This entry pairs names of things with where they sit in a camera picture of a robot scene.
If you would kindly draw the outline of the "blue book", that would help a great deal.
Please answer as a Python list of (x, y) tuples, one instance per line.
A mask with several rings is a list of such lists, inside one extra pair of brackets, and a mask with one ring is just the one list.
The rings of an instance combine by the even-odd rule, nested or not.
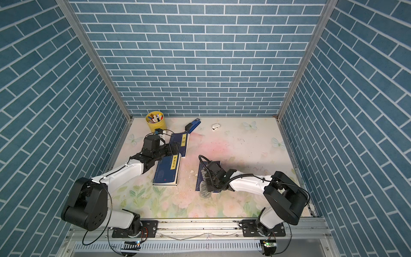
[(157, 165), (154, 186), (177, 186), (181, 154), (166, 156)]
[(218, 185), (219, 181), (218, 181), (217, 175), (219, 171), (222, 169), (220, 167), (220, 161), (211, 161), (211, 163), (212, 163), (211, 167), (208, 168), (211, 171), (211, 176), (209, 176), (209, 174), (207, 173), (206, 169), (204, 168), (203, 163), (202, 162), (199, 163), (198, 177), (197, 177), (197, 182), (196, 182), (196, 187), (195, 187), (196, 191), (200, 191), (200, 183), (203, 181), (202, 174), (201, 174), (202, 170), (204, 170), (207, 173), (205, 176), (206, 177), (205, 180), (206, 180), (208, 189), (213, 189), (210, 180), (212, 180), (215, 185)]
[(190, 134), (188, 132), (173, 133), (170, 138), (170, 144), (178, 147), (178, 150), (182, 157), (186, 157), (188, 150)]

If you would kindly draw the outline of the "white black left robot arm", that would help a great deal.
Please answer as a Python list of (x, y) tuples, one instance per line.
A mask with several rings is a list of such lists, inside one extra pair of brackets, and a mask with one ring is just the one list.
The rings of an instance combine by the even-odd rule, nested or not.
[(147, 135), (141, 151), (124, 165), (100, 176), (77, 179), (62, 209), (61, 219), (87, 231), (108, 227), (120, 230), (128, 237), (136, 237), (142, 230), (140, 215), (124, 209), (115, 210), (111, 194), (131, 179), (148, 172), (157, 161), (179, 154), (179, 149), (176, 142), (166, 143), (159, 135)]

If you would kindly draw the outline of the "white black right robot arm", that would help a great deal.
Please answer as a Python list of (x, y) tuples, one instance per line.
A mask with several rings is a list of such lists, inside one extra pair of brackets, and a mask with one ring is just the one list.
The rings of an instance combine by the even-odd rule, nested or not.
[(256, 226), (271, 230), (286, 222), (298, 225), (301, 214), (309, 202), (309, 193), (286, 174), (276, 171), (271, 176), (258, 176), (235, 169), (224, 170), (219, 162), (199, 156), (203, 166), (203, 181), (209, 192), (247, 192), (264, 196), (270, 207), (260, 213)]

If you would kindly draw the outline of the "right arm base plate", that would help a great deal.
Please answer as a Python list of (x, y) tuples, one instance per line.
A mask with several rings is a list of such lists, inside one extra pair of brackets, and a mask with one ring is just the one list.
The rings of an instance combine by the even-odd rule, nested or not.
[(247, 219), (239, 222), (239, 227), (244, 237), (285, 237), (286, 232), (283, 223), (274, 226), (272, 229), (265, 227), (256, 219)]

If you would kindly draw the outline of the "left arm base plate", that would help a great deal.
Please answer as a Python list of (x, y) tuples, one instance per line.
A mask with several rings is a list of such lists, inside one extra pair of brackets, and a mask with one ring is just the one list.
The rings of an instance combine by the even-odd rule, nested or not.
[(128, 229), (114, 228), (112, 238), (155, 238), (158, 224), (158, 220), (142, 220)]

